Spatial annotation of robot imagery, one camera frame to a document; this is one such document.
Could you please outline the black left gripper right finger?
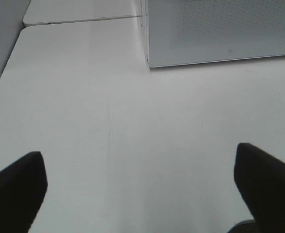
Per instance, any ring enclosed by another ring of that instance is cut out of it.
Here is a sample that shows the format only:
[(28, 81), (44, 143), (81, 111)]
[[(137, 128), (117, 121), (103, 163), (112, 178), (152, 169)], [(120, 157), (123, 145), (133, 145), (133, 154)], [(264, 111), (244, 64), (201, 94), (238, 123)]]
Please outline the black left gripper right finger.
[(285, 233), (285, 163), (250, 143), (239, 143), (234, 181), (260, 231)]

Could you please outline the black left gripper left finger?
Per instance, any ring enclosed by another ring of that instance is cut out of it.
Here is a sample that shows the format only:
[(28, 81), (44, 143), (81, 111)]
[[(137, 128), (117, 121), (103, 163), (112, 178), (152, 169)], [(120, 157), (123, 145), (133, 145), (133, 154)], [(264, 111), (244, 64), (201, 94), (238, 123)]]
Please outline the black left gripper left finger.
[(41, 152), (30, 152), (0, 171), (0, 233), (27, 233), (48, 189)]

